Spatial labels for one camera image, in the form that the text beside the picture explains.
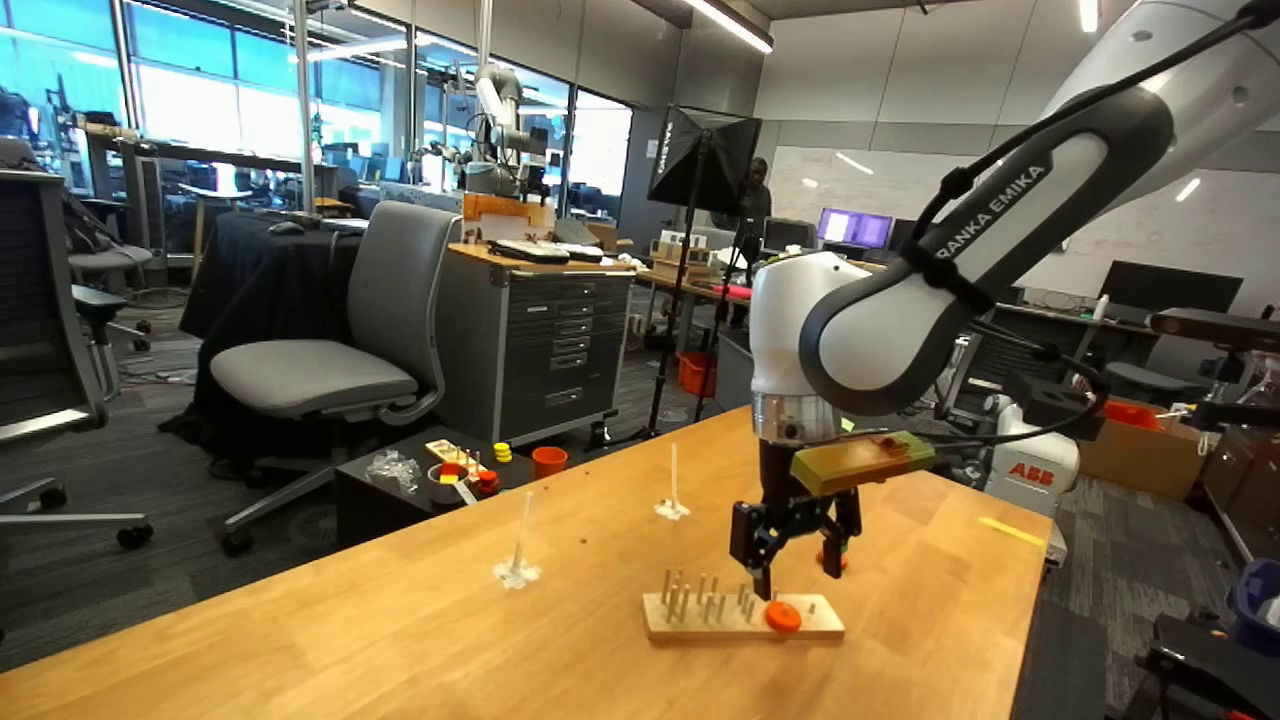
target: lamp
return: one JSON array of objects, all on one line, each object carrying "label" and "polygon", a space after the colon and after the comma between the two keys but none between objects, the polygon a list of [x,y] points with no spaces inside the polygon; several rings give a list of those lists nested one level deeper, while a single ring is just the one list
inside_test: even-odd
[{"label": "lamp", "polygon": [[756,26],[749,26],[740,11],[733,11],[725,0],[683,0],[686,7],[697,7],[699,18],[706,18],[712,26],[721,26],[726,37],[753,43],[756,51],[771,57],[771,37]]}]

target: small wooden pieces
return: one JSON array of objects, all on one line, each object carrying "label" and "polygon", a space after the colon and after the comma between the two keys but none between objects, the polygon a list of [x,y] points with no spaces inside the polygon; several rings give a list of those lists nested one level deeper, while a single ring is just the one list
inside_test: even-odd
[{"label": "small wooden pieces", "polygon": [[756,602],[749,585],[721,593],[712,577],[665,577],[665,593],[642,593],[651,641],[749,641],[749,635],[843,635],[843,619],[815,593]]},{"label": "small wooden pieces", "polygon": [[857,437],[839,443],[798,448],[791,458],[791,477],[810,495],[837,495],[837,492],[853,492],[857,485],[881,485],[889,477],[927,469],[933,458],[935,458],[933,443],[924,443],[912,434]]}]

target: red object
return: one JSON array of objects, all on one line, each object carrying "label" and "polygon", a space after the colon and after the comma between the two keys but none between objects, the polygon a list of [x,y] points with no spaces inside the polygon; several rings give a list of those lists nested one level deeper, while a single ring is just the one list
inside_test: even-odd
[{"label": "red object", "polygon": [[712,371],[712,357],[706,351],[681,351],[681,371],[675,371],[675,384],[697,397],[712,397],[714,391],[714,371]]},{"label": "red object", "polygon": [[450,482],[463,482],[466,469],[463,465],[437,465],[437,485],[450,485]]},{"label": "red object", "polygon": [[786,602],[766,602],[766,605],[765,605],[765,625],[766,625],[771,633],[798,633],[798,614],[795,614],[795,605],[786,605]]},{"label": "red object", "polygon": [[753,283],[721,283],[726,302],[753,302]]},{"label": "red object", "polygon": [[555,448],[555,443],[533,448],[533,477],[551,477],[561,469],[567,469],[567,454],[565,448]]},{"label": "red object", "polygon": [[1131,425],[1131,427],[1146,427],[1146,434],[1158,427],[1158,413],[1155,413],[1155,409],[1146,409],[1146,406],[1128,406],[1128,400],[1116,400],[1116,397],[1104,406],[1104,416],[1109,416],[1110,425]]},{"label": "red object", "polygon": [[493,495],[501,487],[501,477],[488,469],[477,477],[480,495]]}]

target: ceiling light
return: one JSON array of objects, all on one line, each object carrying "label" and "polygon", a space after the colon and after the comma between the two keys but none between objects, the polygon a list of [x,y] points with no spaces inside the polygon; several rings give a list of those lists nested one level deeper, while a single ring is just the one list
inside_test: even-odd
[{"label": "ceiling light", "polygon": [[683,0],[683,3],[706,18],[712,26],[721,26],[726,37],[753,43],[756,51],[765,57],[771,51],[771,37],[740,21],[725,0]]},{"label": "ceiling light", "polygon": [[1097,0],[1075,0],[1075,11],[1080,11],[1080,32],[1093,37],[1098,18]]},{"label": "ceiling light", "polygon": [[1187,196],[1194,196],[1200,190],[1200,176],[1193,176],[1181,191],[1175,191],[1175,205],[1184,205]]},{"label": "ceiling light", "polygon": [[861,160],[853,160],[853,157],[843,157],[843,154],[837,154],[837,160],[846,164],[846,170],[857,170],[857,174],[864,174],[864,176],[876,176],[876,170],[866,170],[866,164],[861,164]]}]

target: black chair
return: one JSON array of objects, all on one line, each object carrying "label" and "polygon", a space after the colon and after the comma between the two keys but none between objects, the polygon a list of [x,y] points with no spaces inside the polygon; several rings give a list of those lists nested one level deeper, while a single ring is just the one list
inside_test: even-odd
[{"label": "black chair", "polygon": [[[42,174],[0,170],[0,448],[63,427],[103,425],[86,346],[71,310],[63,186]],[[51,482],[5,492],[0,503],[32,499],[27,513],[0,513],[5,528],[120,528],[125,548],[153,541],[145,513],[55,513],[63,492]]]}]

